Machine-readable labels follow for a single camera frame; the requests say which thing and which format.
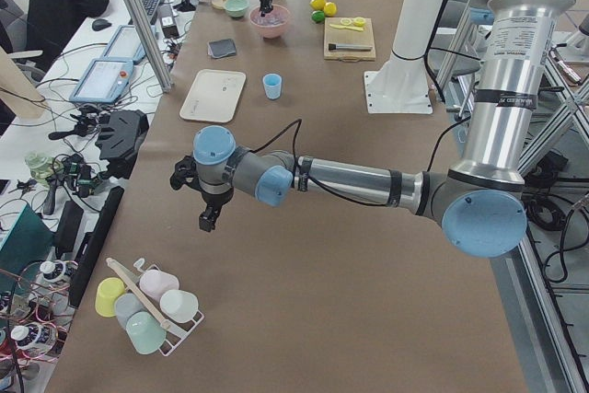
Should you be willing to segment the mint green bowl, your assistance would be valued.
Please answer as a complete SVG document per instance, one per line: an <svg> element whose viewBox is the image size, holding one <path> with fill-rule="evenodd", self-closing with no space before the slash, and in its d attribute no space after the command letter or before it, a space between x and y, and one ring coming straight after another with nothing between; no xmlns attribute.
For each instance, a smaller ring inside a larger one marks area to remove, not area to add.
<svg viewBox="0 0 589 393"><path fill-rule="evenodd" d="M226 0L225 12L231 18L243 18L249 9L249 0Z"/></svg>

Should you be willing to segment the blue teach pendant far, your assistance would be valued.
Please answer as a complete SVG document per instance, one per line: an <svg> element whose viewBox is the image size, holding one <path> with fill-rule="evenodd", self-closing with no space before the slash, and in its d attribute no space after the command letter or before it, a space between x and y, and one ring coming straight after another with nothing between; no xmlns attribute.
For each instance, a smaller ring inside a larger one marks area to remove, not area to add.
<svg viewBox="0 0 589 393"><path fill-rule="evenodd" d="M130 59L134 64L139 64L145 58L145 50L135 26L118 26L102 56Z"/></svg>

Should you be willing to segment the yellow lemon front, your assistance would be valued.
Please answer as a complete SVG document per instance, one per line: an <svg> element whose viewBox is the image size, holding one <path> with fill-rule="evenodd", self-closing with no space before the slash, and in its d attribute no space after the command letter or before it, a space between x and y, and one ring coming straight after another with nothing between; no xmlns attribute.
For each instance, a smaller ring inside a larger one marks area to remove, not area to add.
<svg viewBox="0 0 589 393"><path fill-rule="evenodd" d="M326 2L322 11L326 17L335 17L338 12L338 7L334 2Z"/></svg>

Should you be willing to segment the blue teach pendant near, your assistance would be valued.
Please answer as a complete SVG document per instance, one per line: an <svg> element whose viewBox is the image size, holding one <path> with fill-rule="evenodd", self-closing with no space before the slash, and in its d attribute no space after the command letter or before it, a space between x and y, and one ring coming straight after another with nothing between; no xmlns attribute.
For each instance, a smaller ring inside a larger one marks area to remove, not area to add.
<svg viewBox="0 0 589 393"><path fill-rule="evenodd" d="M69 97L71 103L113 104L134 71L130 58L103 57L91 61Z"/></svg>

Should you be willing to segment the blue teach pendant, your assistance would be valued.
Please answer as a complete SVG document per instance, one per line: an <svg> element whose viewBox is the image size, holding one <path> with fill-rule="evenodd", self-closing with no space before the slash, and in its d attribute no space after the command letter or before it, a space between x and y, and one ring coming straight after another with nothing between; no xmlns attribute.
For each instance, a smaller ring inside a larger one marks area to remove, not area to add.
<svg viewBox="0 0 589 393"><path fill-rule="evenodd" d="M102 56L130 59L134 64L139 64L145 58L145 50L135 26L118 26Z"/></svg>
<svg viewBox="0 0 589 393"><path fill-rule="evenodd" d="M130 58L103 57L91 61L69 97L71 103L113 104L134 71Z"/></svg>

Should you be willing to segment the grey folded cloth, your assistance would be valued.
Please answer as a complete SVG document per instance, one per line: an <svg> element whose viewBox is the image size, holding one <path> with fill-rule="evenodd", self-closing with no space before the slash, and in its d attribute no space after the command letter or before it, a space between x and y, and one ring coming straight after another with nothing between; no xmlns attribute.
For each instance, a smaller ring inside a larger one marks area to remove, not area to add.
<svg viewBox="0 0 589 393"><path fill-rule="evenodd" d="M213 40L208 42L207 52L213 59L221 59L235 56L237 47L232 39Z"/></svg>

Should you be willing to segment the mint cup on rack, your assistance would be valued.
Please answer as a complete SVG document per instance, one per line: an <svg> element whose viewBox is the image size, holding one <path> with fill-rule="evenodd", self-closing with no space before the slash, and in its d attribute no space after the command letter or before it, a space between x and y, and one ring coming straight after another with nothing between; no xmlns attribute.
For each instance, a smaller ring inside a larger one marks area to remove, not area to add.
<svg viewBox="0 0 589 393"><path fill-rule="evenodd" d="M125 330L139 354L156 352L166 339L166 331L150 313L145 311L132 315L127 321Z"/></svg>

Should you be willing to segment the yellow lemon near lime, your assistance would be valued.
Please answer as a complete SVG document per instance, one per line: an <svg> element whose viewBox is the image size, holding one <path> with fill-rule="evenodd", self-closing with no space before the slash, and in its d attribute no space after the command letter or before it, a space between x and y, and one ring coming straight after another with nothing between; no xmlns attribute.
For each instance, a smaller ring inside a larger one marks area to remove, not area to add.
<svg viewBox="0 0 589 393"><path fill-rule="evenodd" d="M327 0L310 0L309 5L314 11L322 11L327 3Z"/></svg>

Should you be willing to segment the pink bowl of ice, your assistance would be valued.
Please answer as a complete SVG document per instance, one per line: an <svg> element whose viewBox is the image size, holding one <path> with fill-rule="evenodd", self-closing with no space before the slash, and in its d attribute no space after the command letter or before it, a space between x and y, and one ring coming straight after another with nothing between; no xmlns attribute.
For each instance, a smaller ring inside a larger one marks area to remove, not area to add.
<svg viewBox="0 0 589 393"><path fill-rule="evenodd" d="M280 5L275 5L270 13L261 14L258 7L249 14L253 28L264 39L275 39L282 36L289 28L290 11Z"/></svg>

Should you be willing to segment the cream rabbit tray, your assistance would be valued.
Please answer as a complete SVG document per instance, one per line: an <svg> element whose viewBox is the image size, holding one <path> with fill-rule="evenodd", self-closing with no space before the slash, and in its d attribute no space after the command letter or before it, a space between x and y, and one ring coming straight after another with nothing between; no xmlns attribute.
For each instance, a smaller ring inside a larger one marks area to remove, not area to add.
<svg viewBox="0 0 589 393"><path fill-rule="evenodd" d="M191 85L179 116L185 121L232 121L246 79L242 72L202 69Z"/></svg>

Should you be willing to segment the yellow cup on rack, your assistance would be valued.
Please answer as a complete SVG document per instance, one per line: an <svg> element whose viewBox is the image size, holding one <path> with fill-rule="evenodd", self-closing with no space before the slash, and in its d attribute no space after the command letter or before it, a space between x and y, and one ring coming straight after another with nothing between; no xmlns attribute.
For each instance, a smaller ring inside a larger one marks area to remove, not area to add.
<svg viewBox="0 0 589 393"><path fill-rule="evenodd" d="M123 280L118 277L109 277L102 280L97 288L95 298L95 310L104 318L115 316L115 302L126 292Z"/></svg>

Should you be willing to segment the white cup on rack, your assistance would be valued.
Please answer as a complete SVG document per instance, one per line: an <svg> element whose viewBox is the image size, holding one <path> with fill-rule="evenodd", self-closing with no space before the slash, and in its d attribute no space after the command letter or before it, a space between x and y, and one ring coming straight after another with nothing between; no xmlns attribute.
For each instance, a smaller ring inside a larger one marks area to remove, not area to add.
<svg viewBox="0 0 589 393"><path fill-rule="evenodd" d="M199 311L198 297L183 290L169 290L159 301L163 313L178 323L187 323Z"/></svg>

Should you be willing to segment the grey cup on rack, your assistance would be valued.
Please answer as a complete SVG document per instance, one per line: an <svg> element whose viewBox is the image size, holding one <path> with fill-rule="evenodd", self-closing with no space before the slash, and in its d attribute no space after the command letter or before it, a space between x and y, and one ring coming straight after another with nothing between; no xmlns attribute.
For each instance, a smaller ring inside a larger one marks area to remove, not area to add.
<svg viewBox="0 0 589 393"><path fill-rule="evenodd" d="M114 312L122 329L136 313L145 311L143 303L131 292L119 296L114 303Z"/></svg>

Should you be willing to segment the wooden cutting board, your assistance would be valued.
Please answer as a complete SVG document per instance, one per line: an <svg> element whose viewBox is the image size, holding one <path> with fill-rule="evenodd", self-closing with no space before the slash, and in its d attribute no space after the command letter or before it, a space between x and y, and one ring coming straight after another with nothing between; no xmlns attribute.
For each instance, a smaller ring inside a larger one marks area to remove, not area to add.
<svg viewBox="0 0 589 393"><path fill-rule="evenodd" d="M345 29L333 29L328 24L341 24L341 17L328 17L324 23L324 59L332 61L368 61L373 62L376 59L375 39L370 18L366 18L364 32L355 32ZM346 43L371 45L373 50L370 52L348 52L348 51L329 51L329 43Z"/></svg>

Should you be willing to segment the steel muddler black tip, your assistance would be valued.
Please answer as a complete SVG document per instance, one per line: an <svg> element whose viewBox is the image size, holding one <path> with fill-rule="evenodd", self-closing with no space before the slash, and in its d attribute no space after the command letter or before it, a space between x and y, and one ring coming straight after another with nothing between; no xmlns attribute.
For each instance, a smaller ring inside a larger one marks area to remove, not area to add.
<svg viewBox="0 0 589 393"><path fill-rule="evenodd" d="M329 51L348 51L348 52L370 52L373 50L371 45L346 44L346 43L329 43Z"/></svg>

